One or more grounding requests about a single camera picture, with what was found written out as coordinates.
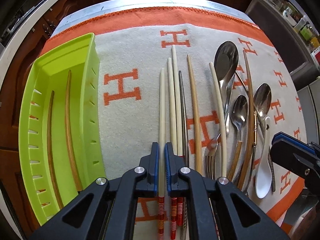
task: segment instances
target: bamboo chopstick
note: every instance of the bamboo chopstick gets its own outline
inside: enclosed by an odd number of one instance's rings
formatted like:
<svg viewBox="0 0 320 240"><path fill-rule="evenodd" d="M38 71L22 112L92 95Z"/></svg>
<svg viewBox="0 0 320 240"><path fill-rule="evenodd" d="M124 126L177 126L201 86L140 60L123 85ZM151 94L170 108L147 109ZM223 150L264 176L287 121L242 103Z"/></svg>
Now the bamboo chopstick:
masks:
<svg viewBox="0 0 320 240"><path fill-rule="evenodd" d="M172 60L168 58L168 80L169 80L169 102L170 102L170 138L173 148L173 153L177 155L177 123L176 123L176 105L174 95L174 81L173 81L173 70ZM171 240L176 238L177 228L177 198L171 198Z"/></svg>
<svg viewBox="0 0 320 240"><path fill-rule="evenodd" d="M191 57L187 55L189 76L191 83L191 96L192 96L192 106L193 106L193 119L195 127L195 144L196 144L196 171L198 171L202 176L202 147L201 147L201 134L200 134L200 117L199 117L199 106L196 91L196 82L193 75Z"/></svg>
<svg viewBox="0 0 320 240"><path fill-rule="evenodd" d="M48 152L48 163L49 163L49 171L50 171L53 192L54 192L54 195L56 196L59 208L62 209L63 203L62 203L61 195L60 195L58 184L57 184L56 173L54 171L53 155L52 155L51 124L52 124L53 98L54 98L54 91L51 91L51 97L50 97L49 109L48 109L48 120L47 120L47 152Z"/></svg>
<svg viewBox="0 0 320 240"><path fill-rule="evenodd" d="M173 148L173 153L177 155L177 123L176 123L176 104L174 96L174 81L172 70L172 59L167 60L168 80L169 80L169 102L170 102L170 138Z"/></svg>
<svg viewBox="0 0 320 240"><path fill-rule="evenodd" d="M177 155L182 156L182 120L181 120L180 86L179 86L176 46L172 45L171 49L172 49L172 60L173 60L174 97L175 97L175 103L176 103Z"/></svg>
<svg viewBox="0 0 320 240"><path fill-rule="evenodd" d="M71 166L71 172L72 172L73 180L76 184L76 190L79 192L83 190L83 187L79 177L76 158L73 152L73 145L72 145L71 125L70 125L70 87L71 87L71 70L69 70L68 80L67 80L64 122L65 122L65 129L66 129L67 150L68 150L68 157L69 157L69 162Z"/></svg>
<svg viewBox="0 0 320 240"><path fill-rule="evenodd" d="M220 137L221 137L221 176L227 176L227 135L226 126L224 122L223 105L219 87L219 81L217 78L216 71L212 62L209 63L211 75L213 79L214 91L216 93L217 103L218 103L218 116L220 120Z"/></svg>
<svg viewBox="0 0 320 240"><path fill-rule="evenodd" d="M240 174L240 179L238 183L238 189L242 190L244 180L248 171L248 167L250 165L250 158L252 154L252 143L253 143L253 128L254 128L254 106L253 106L253 91L252 91L252 81L250 75L250 68L248 64L247 54L243 50L245 68L247 71L247 79L248 79L248 98L249 98L249 120L248 120L248 136L247 136L247 147L245 150L244 163L242 167L242 171Z"/></svg>
<svg viewBox="0 0 320 240"><path fill-rule="evenodd" d="M164 233L164 144L165 144L165 88L164 68L160 71L160 111L159 111L159 186L158 186L158 230L159 240L163 239Z"/></svg>

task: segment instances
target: cabinet handle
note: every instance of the cabinet handle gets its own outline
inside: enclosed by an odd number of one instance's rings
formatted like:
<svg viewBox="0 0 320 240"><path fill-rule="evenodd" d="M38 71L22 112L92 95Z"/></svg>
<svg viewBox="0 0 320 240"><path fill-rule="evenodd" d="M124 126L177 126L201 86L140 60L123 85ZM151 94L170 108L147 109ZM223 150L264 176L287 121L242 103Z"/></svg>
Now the cabinet handle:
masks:
<svg viewBox="0 0 320 240"><path fill-rule="evenodd" d="M50 20L46 20L47 21L47 23L49 24L49 27L52 29L52 30L54 30L55 28L56 28L56 25L54 25L54 23L52 22L52 21L50 21Z"/></svg>
<svg viewBox="0 0 320 240"><path fill-rule="evenodd" d="M50 37L52 35L52 33L49 31L49 27L45 26L45 25L43 25L42 27L44 29L44 33Z"/></svg>

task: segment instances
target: orange border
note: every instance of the orange border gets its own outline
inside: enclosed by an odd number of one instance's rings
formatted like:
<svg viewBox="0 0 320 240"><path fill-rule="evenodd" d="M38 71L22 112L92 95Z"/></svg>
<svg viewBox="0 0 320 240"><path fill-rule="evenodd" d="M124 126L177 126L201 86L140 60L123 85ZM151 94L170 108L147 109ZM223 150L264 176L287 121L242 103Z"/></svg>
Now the orange border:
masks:
<svg viewBox="0 0 320 240"><path fill-rule="evenodd" d="M50 38L41 51L41 55L67 41L90 32L99 35L133 27L179 25L185 23L239 33L240 35L274 47L257 25L232 16L195 8L149 7L109 13L74 25ZM298 197L303 187L304 180L299 177L289 192L267 212L267 215L273 221L277 221Z"/></svg>
<svg viewBox="0 0 320 240"><path fill-rule="evenodd" d="M292 205L295 199L299 196L304 187L304 179L298 177L298 179L291 186L289 192L281 199L277 204L273 206L267 215L273 220L277 221L283 213Z"/></svg>

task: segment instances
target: metal fork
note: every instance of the metal fork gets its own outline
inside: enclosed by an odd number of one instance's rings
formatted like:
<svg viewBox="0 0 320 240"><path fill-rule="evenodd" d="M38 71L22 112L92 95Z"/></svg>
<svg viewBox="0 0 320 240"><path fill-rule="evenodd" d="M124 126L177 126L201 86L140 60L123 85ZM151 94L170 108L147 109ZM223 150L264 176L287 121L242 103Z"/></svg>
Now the metal fork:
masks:
<svg viewBox="0 0 320 240"><path fill-rule="evenodd" d="M229 123L230 123L230 115L229 115L229 107L230 107L230 100L231 100L231 93L232 93L232 88L233 88L233 83L235 80L235 74L233 75L233 77L231 78L230 82L227 85L227 97L226 97L226 102L225 102L225 107L224 107L224 123L226 126L226 135L228 136L229 134ZM220 138L220 133L217 136L216 139L216 143L215 143L215 147L212 147L212 141L210 142L210 144L207 146L211 148L211 150L207 151L207 153L204 156L204 166L205 166L205 172L206 172L206 176L214 179L214 160L215 160L215 156L216 156L216 152L217 152L217 148L218 148L218 140Z"/></svg>

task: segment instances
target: bolt head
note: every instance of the bolt head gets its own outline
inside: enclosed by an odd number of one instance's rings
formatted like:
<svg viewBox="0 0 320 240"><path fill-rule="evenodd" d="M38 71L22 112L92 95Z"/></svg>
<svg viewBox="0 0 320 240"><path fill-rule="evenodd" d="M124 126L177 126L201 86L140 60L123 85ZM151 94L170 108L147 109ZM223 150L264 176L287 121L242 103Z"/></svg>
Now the bolt head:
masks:
<svg viewBox="0 0 320 240"><path fill-rule="evenodd" d="M188 167L182 167L180 169L180 171L183 173L183 174L188 174L190 172L190 169Z"/></svg>
<svg viewBox="0 0 320 240"><path fill-rule="evenodd" d="M96 179L96 183L98 185L104 185L106 182L107 182L106 178L103 178L103 177Z"/></svg>
<svg viewBox="0 0 320 240"><path fill-rule="evenodd" d="M141 166L136 167L136 168L134 169L134 171L135 171L136 173L138 173L138 174L144 173L144 167L141 167Z"/></svg>
<svg viewBox="0 0 320 240"><path fill-rule="evenodd" d="M226 184L229 183L229 180L228 180L226 177L220 177L220 178L218 179L218 182L219 182L220 184L222 184L222 185L226 185Z"/></svg>

